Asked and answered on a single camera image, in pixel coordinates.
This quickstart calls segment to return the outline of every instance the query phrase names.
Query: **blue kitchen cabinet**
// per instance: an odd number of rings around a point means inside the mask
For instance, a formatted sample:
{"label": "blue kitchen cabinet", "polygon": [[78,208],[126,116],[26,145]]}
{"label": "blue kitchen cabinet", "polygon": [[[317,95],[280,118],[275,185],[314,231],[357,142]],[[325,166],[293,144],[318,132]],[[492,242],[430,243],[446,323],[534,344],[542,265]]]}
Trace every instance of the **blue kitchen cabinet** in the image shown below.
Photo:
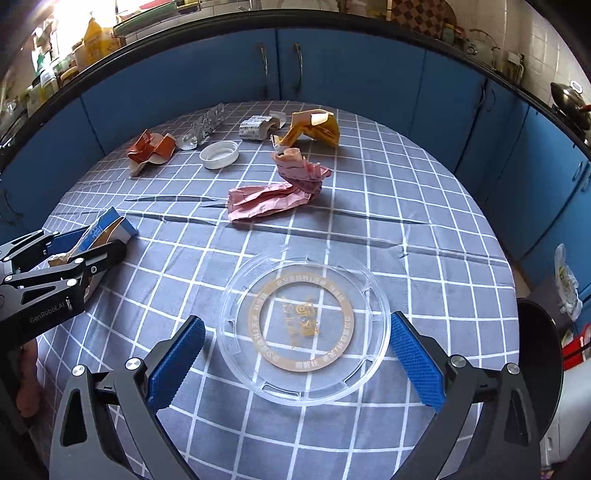
{"label": "blue kitchen cabinet", "polygon": [[[583,153],[577,148],[579,158]],[[566,247],[566,263],[579,281],[579,293],[582,298],[589,297],[591,286],[591,187],[589,180],[591,167],[585,169],[579,188],[566,208],[558,216],[552,227],[534,249],[525,256],[521,265],[527,280],[537,285],[542,278],[554,272],[554,251],[560,244]]]}
{"label": "blue kitchen cabinet", "polygon": [[501,178],[509,157],[515,148],[529,110],[528,103],[517,97],[513,98],[509,114],[504,119],[502,133],[496,139],[496,147],[492,149],[492,159],[488,162],[488,167],[484,171],[484,177],[474,197],[479,205],[484,205],[495,190],[496,184]]}
{"label": "blue kitchen cabinet", "polygon": [[[19,212],[12,207],[11,193],[3,186],[0,180],[0,245],[28,233]],[[0,258],[3,258],[6,252],[3,254],[1,250]]]}
{"label": "blue kitchen cabinet", "polygon": [[484,204],[485,182],[496,182],[525,120],[527,104],[498,83],[486,83],[474,129],[456,169],[456,177],[477,203]]}
{"label": "blue kitchen cabinet", "polygon": [[426,52],[409,138],[454,172],[470,136],[485,78],[450,58]]}
{"label": "blue kitchen cabinet", "polygon": [[111,152],[146,128],[219,102],[279,100],[278,79],[275,30],[241,31],[157,53],[82,99],[101,146]]}
{"label": "blue kitchen cabinet", "polygon": [[484,213],[509,256],[519,261],[558,217],[588,164],[548,118],[530,108]]}
{"label": "blue kitchen cabinet", "polygon": [[408,135],[425,51],[362,33],[277,32],[281,99],[342,108]]}
{"label": "blue kitchen cabinet", "polygon": [[0,221],[0,244],[40,229],[64,194],[104,155],[80,99],[60,110],[2,172],[0,189],[21,218],[12,228]]}

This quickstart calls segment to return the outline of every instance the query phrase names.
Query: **red crumpled paper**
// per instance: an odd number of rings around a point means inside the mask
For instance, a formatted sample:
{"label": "red crumpled paper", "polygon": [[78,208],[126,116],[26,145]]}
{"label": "red crumpled paper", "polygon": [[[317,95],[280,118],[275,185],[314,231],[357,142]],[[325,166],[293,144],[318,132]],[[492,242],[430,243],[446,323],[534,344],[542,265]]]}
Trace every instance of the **red crumpled paper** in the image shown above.
{"label": "red crumpled paper", "polygon": [[332,174],[331,169],[308,162],[299,148],[286,148],[283,155],[272,154],[271,157],[286,182],[231,189],[228,192],[230,221],[271,215],[305,205],[320,193],[322,180]]}

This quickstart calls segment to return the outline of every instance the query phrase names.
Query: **plastic bag on wall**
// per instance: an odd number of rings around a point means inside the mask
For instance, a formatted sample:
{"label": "plastic bag on wall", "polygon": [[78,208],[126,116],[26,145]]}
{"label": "plastic bag on wall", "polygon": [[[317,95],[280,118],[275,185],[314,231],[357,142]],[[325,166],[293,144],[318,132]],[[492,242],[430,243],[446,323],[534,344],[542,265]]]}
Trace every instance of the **plastic bag on wall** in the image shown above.
{"label": "plastic bag on wall", "polygon": [[560,296],[560,311],[569,315],[574,322],[581,314],[583,302],[579,299],[579,282],[566,264],[566,247],[560,244],[554,252],[554,275]]}

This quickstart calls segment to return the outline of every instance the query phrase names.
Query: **crumpled paper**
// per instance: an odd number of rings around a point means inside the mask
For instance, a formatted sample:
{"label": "crumpled paper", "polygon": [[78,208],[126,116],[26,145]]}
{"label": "crumpled paper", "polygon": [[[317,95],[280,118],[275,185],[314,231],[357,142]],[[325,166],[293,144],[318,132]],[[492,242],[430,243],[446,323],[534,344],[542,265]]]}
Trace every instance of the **crumpled paper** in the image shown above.
{"label": "crumpled paper", "polygon": [[137,141],[129,148],[129,176],[137,177],[146,164],[163,165],[168,162],[174,152],[175,139],[172,135],[162,136],[144,130]]}
{"label": "crumpled paper", "polygon": [[321,141],[333,148],[339,146],[340,130],[336,117],[332,112],[317,108],[296,112],[291,116],[290,130],[284,137],[271,135],[276,152],[283,152],[304,134],[314,140]]}
{"label": "crumpled paper", "polygon": [[283,155],[272,154],[283,183],[269,186],[231,189],[228,197],[228,218],[235,220],[271,215],[305,205],[322,189],[322,180],[332,170],[308,162],[299,148],[288,148]]}

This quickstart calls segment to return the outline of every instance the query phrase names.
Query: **blue gripper pad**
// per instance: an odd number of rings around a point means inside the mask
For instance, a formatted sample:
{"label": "blue gripper pad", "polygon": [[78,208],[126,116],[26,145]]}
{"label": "blue gripper pad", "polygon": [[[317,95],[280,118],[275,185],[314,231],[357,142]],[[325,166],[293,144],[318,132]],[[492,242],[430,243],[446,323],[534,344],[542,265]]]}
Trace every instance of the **blue gripper pad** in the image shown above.
{"label": "blue gripper pad", "polygon": [[203,348],[204,341],[205,324],[201,318],[192,315],[172,339],[158,342],[154,346],[152,351],[155,353],[166,346],[168,346],[168,350],[163,352],[163,357],[148,379],[146,405],[151,411],[156,413],[158,410],[170,406],[181,383]]}
{"label": "blue gripper pad", "polygon": [[404,367],[421,402],[438,412],[445,402],[443,374],[398,312],[392,314],[391,322],[392,350]]}

